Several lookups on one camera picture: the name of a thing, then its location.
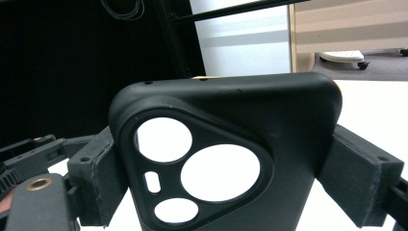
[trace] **white wall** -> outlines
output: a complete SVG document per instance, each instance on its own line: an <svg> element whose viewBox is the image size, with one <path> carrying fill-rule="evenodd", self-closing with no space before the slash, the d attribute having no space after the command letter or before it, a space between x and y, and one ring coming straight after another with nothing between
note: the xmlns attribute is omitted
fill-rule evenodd
<svg viewBox="0 0 408 231"><path fill-rule="evenodd" d="M193 13L253 2L191 0ZM207 75L243 76L291 72L286 6L196 22Z"/></svg>

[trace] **black metal rod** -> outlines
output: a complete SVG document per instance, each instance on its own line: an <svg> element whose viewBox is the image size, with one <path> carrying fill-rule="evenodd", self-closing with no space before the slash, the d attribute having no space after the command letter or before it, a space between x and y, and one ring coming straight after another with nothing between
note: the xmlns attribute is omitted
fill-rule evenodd
<svg viewBox="0 0 408 231"><path fill-rule="evenodd" d="M219 10L209 11L205 13L197 13L197 14L192 14L188 16L176 17L172 20L172 23L174 24L189 23L189 22L201 21L201 20L206 20L206 19L211 19L211 18L216 18L216 17L228 16L228 15L237 14L237 13L247 13L247 12L252 12L252 11L258 11L258 10L263 10L266 8L279 7L283 5L289 5L289 4L305 2L305 1L309 1L309 0L260 0L260 1L255 1L251 3L237 5L234 7L228 7L228 8L222 8Z"/></svg>

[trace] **cable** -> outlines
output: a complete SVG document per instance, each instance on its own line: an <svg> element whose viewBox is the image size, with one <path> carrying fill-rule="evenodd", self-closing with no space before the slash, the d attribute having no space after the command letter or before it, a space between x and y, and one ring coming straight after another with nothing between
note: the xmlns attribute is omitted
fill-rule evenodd
<svg viewBox="0 0 408 231"><path fill-rule="evenodd" d="M133 8L129 13L116 13L108 5L108 0L101 0L102 6L112 17L119 20L133 21L140 19L144 14L144 3L143 0L136 0L135 8Z"/></svg>

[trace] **gray floor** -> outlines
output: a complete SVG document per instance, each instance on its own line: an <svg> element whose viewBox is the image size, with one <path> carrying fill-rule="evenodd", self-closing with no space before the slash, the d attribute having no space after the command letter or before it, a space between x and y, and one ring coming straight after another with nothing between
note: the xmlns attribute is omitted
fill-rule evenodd
<svg viewBox="0 0 408 231"><path fill-rule="evenodd" d="M323 63L317 54L312 71L335 80L408 81L408 57L402 57L399 51L400 49L361 51L365 62L370 62L366 70L360 70L357 63Z"/></svg>

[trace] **camera cutout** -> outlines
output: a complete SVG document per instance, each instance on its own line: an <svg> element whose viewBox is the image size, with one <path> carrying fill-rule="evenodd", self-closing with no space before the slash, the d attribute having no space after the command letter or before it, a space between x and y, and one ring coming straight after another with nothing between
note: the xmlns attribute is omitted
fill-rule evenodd
<svg viewBox="0 0 408 231"><path fill-rule="evenodd" d="M191 148L192 136L182 122L168 117L145 121L135 134L135 144L141 155L158 163L176 161Z"/></svg>
<svg viewBox="0 0 408 231"><path fill-rule="evenodd" d="M257 181L260 163L247 148L221 144L204 148L183 166L181 182L193 197L223 202L246 193Z"/></svg>
<svg viewBox="0 0 408 231"><path fill-rule="evenodd" d="M198 214L198 206L184 198L172 198L158 204L154 213L165 223L180 224L194 219Z"/></svg>

